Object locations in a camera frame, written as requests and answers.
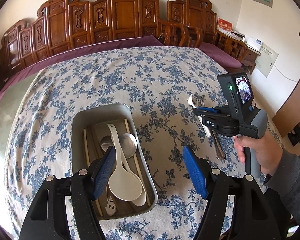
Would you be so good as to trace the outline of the grey sleeved right forearm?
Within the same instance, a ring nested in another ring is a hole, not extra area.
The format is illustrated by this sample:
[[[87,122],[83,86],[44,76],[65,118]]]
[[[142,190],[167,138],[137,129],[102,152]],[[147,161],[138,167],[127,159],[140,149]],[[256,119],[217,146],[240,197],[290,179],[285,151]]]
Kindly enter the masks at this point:
[[[300,224],[300,155],[283,150],[277,170],[264,183],[279,194],[283,205]]]

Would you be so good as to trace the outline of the person's right hand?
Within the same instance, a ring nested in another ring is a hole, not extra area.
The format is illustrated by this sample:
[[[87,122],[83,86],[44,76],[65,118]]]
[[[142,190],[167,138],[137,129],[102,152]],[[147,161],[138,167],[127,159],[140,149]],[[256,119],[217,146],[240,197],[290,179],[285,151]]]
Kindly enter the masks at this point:
[[[268,130],[261,139],[245,135],[234,136],[234,147],[241,163],[245,163],[245,147],[255,150],[257,162],[261,165],[261,172],[271,176],[275,174],[283,155],[283,148]]]

